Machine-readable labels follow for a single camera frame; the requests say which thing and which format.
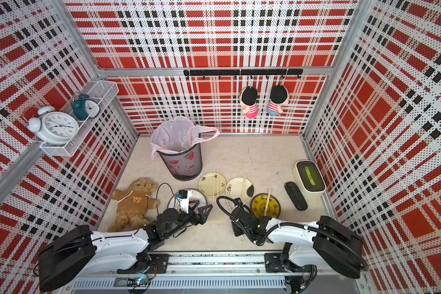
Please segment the bare wooden chopsticks pair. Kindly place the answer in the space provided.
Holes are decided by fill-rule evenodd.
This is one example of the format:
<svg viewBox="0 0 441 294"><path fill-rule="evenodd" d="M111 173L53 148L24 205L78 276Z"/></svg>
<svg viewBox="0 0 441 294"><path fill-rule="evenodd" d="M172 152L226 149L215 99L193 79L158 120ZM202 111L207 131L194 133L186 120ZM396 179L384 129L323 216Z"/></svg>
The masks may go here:
<svg viewBox="0 0 441 294"><path fill-rule="evenodd" d="M264 212L263 212L263 216L267 216L267 214L268 214L268 207L269 207L271 192L272 192L272 188L269 188L268 189L268 195L267 195L267 201L266 201L265 209L264 209Z"/></svg>

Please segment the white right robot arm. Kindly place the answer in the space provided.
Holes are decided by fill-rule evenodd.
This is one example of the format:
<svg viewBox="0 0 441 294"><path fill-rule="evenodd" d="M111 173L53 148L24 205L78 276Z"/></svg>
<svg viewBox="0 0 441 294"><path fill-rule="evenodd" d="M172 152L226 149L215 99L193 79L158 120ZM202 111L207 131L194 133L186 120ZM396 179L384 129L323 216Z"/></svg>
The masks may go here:
<svg viewBox="0 0 441 294"><path fill-rule="evenodd" d="M282 262L288 271L328 265L347 278L358 279L369 270L362 237L329 216L316 222L288 222L269 216L256 218L240 198L220 196L216 203L230 218L237 236L245 235L256 246L284 244Z"/></svg>

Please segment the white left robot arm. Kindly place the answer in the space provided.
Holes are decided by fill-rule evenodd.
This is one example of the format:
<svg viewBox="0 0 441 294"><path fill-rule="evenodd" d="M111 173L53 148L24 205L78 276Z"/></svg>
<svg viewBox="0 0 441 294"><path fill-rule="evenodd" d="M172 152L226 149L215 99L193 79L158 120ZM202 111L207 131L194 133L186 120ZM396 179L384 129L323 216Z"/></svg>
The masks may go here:
<svg viewBox="0 0 441 294"><path fill-rule="evenodd" d="M78 226L38 253L39 289L54 291L82 274L144 270L151 264L149 252L189 226L206 223L212 208L192 201L187 212L167 208L152 223L126 232L96 232L88 225Z"/></svg>

